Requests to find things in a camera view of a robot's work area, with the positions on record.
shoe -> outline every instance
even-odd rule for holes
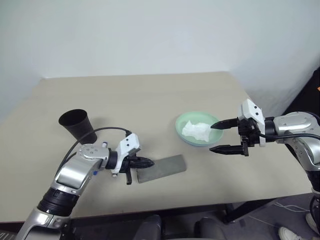
[[[283,226],[279,228],[278,234],[281,240],[306,240]]]
[[[315,231],[318,235],[320,235],[320,234],[319,234],[319,231],[318,231],[318,229],[317,229],[316,222],[315,222],[315,220],[312,218],[311,213],[308,213],[307,215],[305,215],[305,220],[306,220],[306,222],[308,223],[309,227],[310,227],[313,231]]]

light green bowl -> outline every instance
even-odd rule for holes
[[[185,127],[188,121],[190,121],[192,124],[205,123],[212,125],[216,122],[219,122],[219,120],[216,117],[210,115],[209,113],[202,111],[190,111],[181,114],[175,121],[176,132],[178,133],[179,137],[182,138],[182,140],[193,146],[207,147],[213,145],[221,139],[224,133],[223,130],[212,129],[209,135],[209,142],[203,140],[196,140],[193,136],[182,135],[182,129]]]

beige table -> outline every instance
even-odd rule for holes
[[[81,108],[94,128],[114,126],[139,136],[140,156],[153,160],[183,154],[187,171],[132,185],[109,171],[93,177],[72,216],[98,216],[177,207],[234,203],[309,193],[304,170],[284,145],[249,149],[249,157],[220,155],[183,142],[178,115],[205,111],[234,118],[248,95],[226,72],[42,80],[0,126],[0,221],[23,221],[48,190],[73,137],[58,124],[64,112]],[[97,133],[116,147],[123,132]],[[219,144],[238,145],[237,128]]]

white tissue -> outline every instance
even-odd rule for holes
[[[194,137],[196,140],[202,140],[208,143],[211,130],[212,129],[209,124],[199,122],[193,125],[190,121],[188,121],[182,129],[182,135],[186,137]]]

black cup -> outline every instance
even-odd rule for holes
[[[93,131],[88,114],[82,109],[73,109],[65,112],[59,118],[59,124],[67,129],[75,139],[79,140],[85,134]],[[80,140],[81,144],[93,144],[97,140],[95,132]]]

